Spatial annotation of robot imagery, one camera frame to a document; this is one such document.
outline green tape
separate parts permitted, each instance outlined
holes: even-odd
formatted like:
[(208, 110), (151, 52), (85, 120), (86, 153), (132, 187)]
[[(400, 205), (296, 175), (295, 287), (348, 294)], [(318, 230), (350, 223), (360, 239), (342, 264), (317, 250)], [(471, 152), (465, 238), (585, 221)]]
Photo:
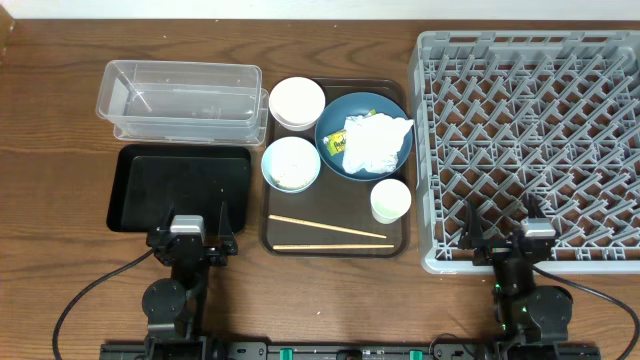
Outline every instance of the green tape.
[(280, 360), (293, 360), (293, 349), (280, 349)]
[(409, 351), (409, 360), (422, 360), (422, 351), (411, 350)]

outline light blue bowl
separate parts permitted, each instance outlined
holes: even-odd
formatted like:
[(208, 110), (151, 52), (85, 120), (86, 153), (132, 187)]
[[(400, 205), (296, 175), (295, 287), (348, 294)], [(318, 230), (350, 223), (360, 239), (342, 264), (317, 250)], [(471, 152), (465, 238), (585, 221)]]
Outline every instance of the light blue bowl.
[[(324, 112), (318, 119), (316, 124), (315, 141), (320, 158), (327, 164), (331, 170), (335, 171), (347, 179), (355, 181), (375, 181), (385, 178), (392, 173), (374, 174), (366, 170), (360, 170), (355, 174), (347, 174), (342, 167), (342, 159), (344, 153), (331, 156), (322, 139), (344, 128), (344, 122), (347, 116), (366, 115), (371, 109), (375, 109), (378, 113), (387, 114), (393, 118), (407, 119), (407, 115), (393, 101), (384, 96), (360, 92), (342, 96), (334, 100), (324, 109)], [(399, 169), (409, 158), (411, 147), (413, 146), (413, 131), (409, 131), (404, 137), (402, 148), (398, 151), (398, 164), (396, 170)]]
[[(279, 187), (271, 175), (271, 167), (274, 161), (282, 161), (283, 157), (297, 156), (302, 157), (305, 161), (309, 161), (315, 165), (315, 175), (313, 179), (306, 185), (297, 189), (284, 189)], [(295, 136), (284, 137), (282, 139), (274, 141), (262, 156), (262, 162), (260, 168), (262, 169), (262, 176), (274, 189), (280, 190), (288, 194), (295, 194), (307, 189), (320, 174), (320, 156), (316, 148), (307, 140)]]

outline white napkin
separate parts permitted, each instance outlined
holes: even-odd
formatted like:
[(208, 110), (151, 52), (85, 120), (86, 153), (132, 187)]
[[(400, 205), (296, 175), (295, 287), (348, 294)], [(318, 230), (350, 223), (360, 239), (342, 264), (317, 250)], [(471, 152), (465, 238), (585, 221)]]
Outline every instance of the white napkin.
[(398, 151), (413, 120), (385, 114), (349, 116), (344, 124), (347, 145), (342, 167), (348, 174), (361, 169), (370, 173), (392, 172), (398, 163)]

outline wooden chopstick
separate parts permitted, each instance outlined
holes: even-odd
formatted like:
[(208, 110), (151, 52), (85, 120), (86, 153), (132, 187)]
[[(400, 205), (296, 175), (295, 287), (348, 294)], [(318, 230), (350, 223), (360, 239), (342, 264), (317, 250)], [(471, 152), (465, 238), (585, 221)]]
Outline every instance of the wooden chopstick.
[(340, 245), (273, 245), (273, 250), (343, 250), (343, 249), (388, 249), (395, 245), (367, 245), (367, 244), (340, 244)]
[(316, 222), (313, 222), (313, 221), (288, 218), (288, 217), (280, 216), (280, 215), (269, 215), (269, 219), (289, 222), (289, 223), (293, 223), (293, 224), (305, 225), (305, 226), (313, 226), (313, 227), (317, 227), (317, 228), (321, 228), (321, 229), (346, 232), (346, 233), (349, 233), (349, 234), (370, 236), (370, 237), (375, 237), (375, 238), (380, 238), (380, 239), (386, 239), (387, 238), (385, 235), (373, 234), (373, 233), (368, 233), (368, 232), (365, 232), (365, 231), (343, 228), (343, 227), (340, 227), (340, 226), (320, 224), (320, 223), (316, 223)]

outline plate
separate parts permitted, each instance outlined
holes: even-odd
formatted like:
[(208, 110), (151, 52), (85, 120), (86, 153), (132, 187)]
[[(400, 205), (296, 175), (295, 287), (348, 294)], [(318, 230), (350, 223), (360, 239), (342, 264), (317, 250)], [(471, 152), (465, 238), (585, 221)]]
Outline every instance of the plate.
[[(325, 136), (344, 129), (344, 122), (347, 116), (366, 115), (372, 109), (393, 118), (407, 119), (407, 115), (402, 111), (402, 108), (386, 97), (373, 93), (359, 92), (348, 94), (334, 100), (324, 109), (324, 112), (316, 124), (315, 142), (320, 158), (331, 170), (347, 179), (355, 181), (375, 181), (392, 174), (392, 172), (374, 174), (364, 169), (355, 174), (347, 174), (342, 167), (344, 153), (342, 152), (331, 156), (329, 150), (327, 150), (327, 147), (322, 142)], [(413, 131), (409, 131), (404, 137), (402, 148), (398, 151), (396, 170), (407, 161), (412, 146)]]

